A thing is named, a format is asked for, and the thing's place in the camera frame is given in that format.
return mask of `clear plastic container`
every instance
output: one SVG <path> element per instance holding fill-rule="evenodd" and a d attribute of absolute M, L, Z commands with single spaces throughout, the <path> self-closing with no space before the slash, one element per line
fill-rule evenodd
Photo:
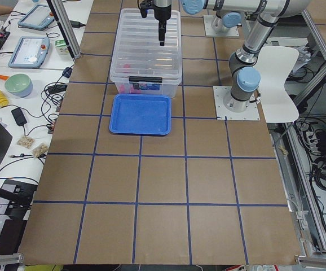
<path fill-rule="evenodd" d="M 158 21 L 152 10 L 142 18 L 137 8 L 121 11 L 110 79 L 119 93 L 162 94 L 174 97 L 182 82 L 180 13 L 167 21 L 165 46 L 159 45 Z"/>

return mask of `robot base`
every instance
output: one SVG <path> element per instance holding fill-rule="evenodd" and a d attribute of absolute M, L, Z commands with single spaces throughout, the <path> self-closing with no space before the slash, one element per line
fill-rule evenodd
<path fill-rule="evenodd" d="M 206 30 L 207 37 L 218 37 L 218 38 L 219 37 L 222 37 L 222 38 L 239 38 L 240 37 L 237 27 L 232 27 L 227 32 L 214 31 L 211 26 L 214 18 L 215 18 L 215 15 L 204 15 L 203 16 L 204 28 Z"/>
<path fill-rule="evenodd" d="M 242 113 L 232 112 L 223 104 L 223 97 L 231 91 L 230 86 L 214 86 L 215 111 L 218 120 L 260 120 L 256 103 L 250 103 Z"/>

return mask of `black handle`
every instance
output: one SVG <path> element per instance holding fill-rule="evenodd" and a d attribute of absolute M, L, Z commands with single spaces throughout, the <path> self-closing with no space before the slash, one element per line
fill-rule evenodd
<path fill-rule="evenodd" d="M 147 77 L 147 76 L 129 76 L 129 82 L 151 82 L 151 83 L 162 83 L 162 77 Z"/>

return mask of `blue tray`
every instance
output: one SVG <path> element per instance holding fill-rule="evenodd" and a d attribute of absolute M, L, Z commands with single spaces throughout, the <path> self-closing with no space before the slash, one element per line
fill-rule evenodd
<path fill-rule="evenodd" d="M 165 136 L 171 127 L 171 100 L 165 95 L 117 94 L 109 129 L 118 134 Z"/>

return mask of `bowl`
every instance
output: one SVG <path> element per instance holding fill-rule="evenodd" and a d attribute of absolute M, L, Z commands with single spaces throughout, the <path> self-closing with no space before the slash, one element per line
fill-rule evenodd
<path fill-rule="evenodd" d="M 29 76 L 18 73 L 10 76 L 5 82 L 8 92 L 18 97 L 28 96 L 33 90 L 33 83 Z"/>

